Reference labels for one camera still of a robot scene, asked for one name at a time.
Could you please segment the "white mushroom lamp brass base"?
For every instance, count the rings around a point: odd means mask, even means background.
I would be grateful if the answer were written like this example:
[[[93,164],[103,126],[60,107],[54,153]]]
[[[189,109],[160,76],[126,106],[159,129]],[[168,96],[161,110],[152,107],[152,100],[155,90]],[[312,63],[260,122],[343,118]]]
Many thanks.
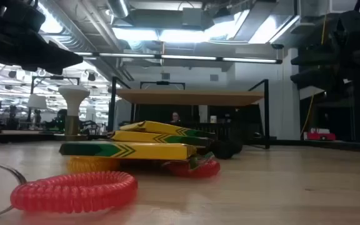
[[[79,107],[90,95],[89,90],[80,85],[65,85],[59,87],[58,92],[67,104],[64,139],[66,141],[85,140],[85,137],[79,135]]]

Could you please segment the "red coil wrist keychain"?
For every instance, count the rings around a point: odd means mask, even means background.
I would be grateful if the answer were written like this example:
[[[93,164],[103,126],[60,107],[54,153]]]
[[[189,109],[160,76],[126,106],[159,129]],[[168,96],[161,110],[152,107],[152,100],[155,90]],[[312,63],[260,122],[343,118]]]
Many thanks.
[[[221,165],[216,160],[197,158],[165,162],[162,167],[175,176],[195,179],[211,178],[221,170]]]
[[[88,213],[129,204],[137,195],[138,181],[126,172],[99,171],[64,174],[29,182],[16,169],[0,164],[19,185],[10,194],[12,209],[50,213]]]

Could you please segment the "white lampshade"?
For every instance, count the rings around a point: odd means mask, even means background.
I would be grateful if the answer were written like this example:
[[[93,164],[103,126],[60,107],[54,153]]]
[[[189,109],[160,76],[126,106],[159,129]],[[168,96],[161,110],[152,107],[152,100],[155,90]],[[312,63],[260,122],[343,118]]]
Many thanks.
[[[47,109],[46,96],[31,94],[27,102],[27,107],[31,109]]]

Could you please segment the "orange coil wrist keychain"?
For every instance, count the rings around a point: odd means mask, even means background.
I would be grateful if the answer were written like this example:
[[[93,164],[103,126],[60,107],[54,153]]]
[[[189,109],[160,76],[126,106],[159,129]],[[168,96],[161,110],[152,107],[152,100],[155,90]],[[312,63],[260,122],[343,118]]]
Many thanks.
[[[70,173],[115,171],[120,162],[108,157],[70,157],[66,167]]]

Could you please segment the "wooden riser shelf black legs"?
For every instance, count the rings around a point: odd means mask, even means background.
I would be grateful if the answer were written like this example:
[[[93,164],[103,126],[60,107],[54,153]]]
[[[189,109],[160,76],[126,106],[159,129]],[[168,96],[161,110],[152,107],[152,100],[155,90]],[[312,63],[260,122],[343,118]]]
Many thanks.
[[[116,96],[131,103],[131,121],[135,120],[136,104],[175,104],[175,105],[207,105],[207,106],[247,106],[264,100],[264,137],[262,144],[270,148],[269,120],[269,80],[262,81],[247,91],[193,91],[193,90],[148,90],[131,89],[118,77],[112,79],[111,103],[109,109],[109,129],[114,126]]]

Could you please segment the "black aluminium table frame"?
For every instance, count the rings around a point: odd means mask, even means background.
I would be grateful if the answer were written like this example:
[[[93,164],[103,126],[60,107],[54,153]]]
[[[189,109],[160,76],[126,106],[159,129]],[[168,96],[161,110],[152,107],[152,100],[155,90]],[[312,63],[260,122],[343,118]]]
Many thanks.
[[[64,141],[65,137],[54,134],[0,134],[0,143],[27,143],[41,141]],[[360,142],[337,142],[337,141],[295,141],[295,140],[265,140],[253,139],[244,142],[244,145],[260,146],[309,146],[315,148],[338,149],[345,151],[360,152]]]

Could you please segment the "long ceiling light bar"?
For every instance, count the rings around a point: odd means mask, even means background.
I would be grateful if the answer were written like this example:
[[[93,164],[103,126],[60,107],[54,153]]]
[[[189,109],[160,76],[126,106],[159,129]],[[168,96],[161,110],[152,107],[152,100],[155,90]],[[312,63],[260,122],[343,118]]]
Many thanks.
[[[187,56],[175,54],[136,54],[136,53],[112,53],[112,52],[76,52],[76,54],[89,57],[112,57],[112,58],[133,58],[133,59],[178,59],[193,61],[215,61],[229,63],[256,63],[256,64],[282,64],[281,59],[263,59],[249,57],[218,57],[218,56]]]

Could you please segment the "yellow green crayon box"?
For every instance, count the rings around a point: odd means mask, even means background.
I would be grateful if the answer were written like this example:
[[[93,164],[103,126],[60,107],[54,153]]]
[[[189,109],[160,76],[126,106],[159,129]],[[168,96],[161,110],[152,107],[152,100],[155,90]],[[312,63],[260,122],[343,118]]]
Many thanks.
[[[119,130],[216,139],[215,133],[200,131],[196,129],[189,129],[186,127],[175,126],[171,124],[165,124],[154,121],[142,121],[142,122],[128,124],[125,126],[121,126]]]
[[[141,142],[65,142],[59,152],[69,157],[188,161],[191,158],[213,159],[211,154],[198,156],[197,147],[180,143],[141,143]]]
[[[213,140],[207,137],[178,136],[134,131],[116,131],[111,137],[113,141],[134,143],[180,143],[199,147],[208,147]]]

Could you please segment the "black plastic mesh basket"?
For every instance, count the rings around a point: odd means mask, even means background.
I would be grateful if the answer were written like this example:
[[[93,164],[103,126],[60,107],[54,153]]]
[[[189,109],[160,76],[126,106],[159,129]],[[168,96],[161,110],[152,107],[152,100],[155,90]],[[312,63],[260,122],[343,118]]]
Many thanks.
[[[242,127],[234,123],[180,122],[177,125],[199,131],[198,137],[241,143],[247,138]]]

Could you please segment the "silver ventilation duct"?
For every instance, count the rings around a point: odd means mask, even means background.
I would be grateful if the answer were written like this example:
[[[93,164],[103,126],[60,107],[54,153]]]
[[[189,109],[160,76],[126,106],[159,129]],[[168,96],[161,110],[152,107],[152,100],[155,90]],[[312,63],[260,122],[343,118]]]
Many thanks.
[[[125,18],[129,15],[127,0],[106,0],[106,2],[116,18]]]

